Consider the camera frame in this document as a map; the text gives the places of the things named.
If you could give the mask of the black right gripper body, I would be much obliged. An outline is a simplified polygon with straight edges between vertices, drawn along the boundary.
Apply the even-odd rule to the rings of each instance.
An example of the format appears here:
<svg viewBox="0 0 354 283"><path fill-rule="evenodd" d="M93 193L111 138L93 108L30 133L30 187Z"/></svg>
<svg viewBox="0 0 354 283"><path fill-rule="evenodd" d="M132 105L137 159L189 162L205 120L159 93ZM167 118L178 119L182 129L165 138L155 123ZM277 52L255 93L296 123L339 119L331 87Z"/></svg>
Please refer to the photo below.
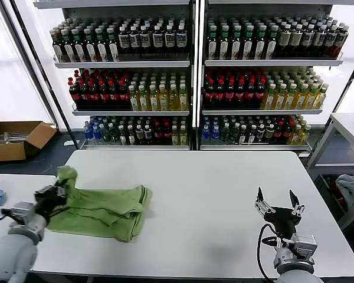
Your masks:
<svg viewBox="0 0 354 283"><path fill-rule="evenodd" d="M301 221L301 216L292 214L293 209L272 207L272 212L266 212L264 220L274 225L279 238L291 238L296 233L296 226Z"/></svg>

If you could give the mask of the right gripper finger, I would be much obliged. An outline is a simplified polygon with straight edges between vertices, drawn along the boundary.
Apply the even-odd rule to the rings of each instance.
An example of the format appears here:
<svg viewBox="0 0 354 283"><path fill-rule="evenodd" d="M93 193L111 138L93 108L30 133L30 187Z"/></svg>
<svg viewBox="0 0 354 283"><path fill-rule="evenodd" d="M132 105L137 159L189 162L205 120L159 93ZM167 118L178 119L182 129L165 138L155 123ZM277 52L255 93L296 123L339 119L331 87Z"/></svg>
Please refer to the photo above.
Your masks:
<svg viewBox="0 0 354 283"><path fill-rule="evenodd" d="M266 215L276 212L276 210L264 200L261 187L258 188L254 206L260 215Z"/></svg>
<svg viewBox="0 0 354 283"><path fill-rule="evenodd" d="M289 196L291 200L291 205L292 205L292 215L301 217L303 211L304 211L304 205L300 204L300 201L298 197L293 193L292 190L289 190Z"/></svg>

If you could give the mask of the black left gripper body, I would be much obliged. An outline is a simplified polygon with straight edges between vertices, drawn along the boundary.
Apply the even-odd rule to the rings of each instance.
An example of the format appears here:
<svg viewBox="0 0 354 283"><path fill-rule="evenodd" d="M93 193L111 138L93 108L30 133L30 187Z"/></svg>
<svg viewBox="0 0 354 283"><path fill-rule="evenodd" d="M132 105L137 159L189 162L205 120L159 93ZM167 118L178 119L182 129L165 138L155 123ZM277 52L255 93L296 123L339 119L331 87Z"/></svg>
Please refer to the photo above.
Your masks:
<svg viewBox="0 0 354 283"><path fill-rule="evenodd" d="M66 197L59 196L54 198L37 198L37 214L43 218L49 218L56 207L64 206L66 202Z"/></svg>

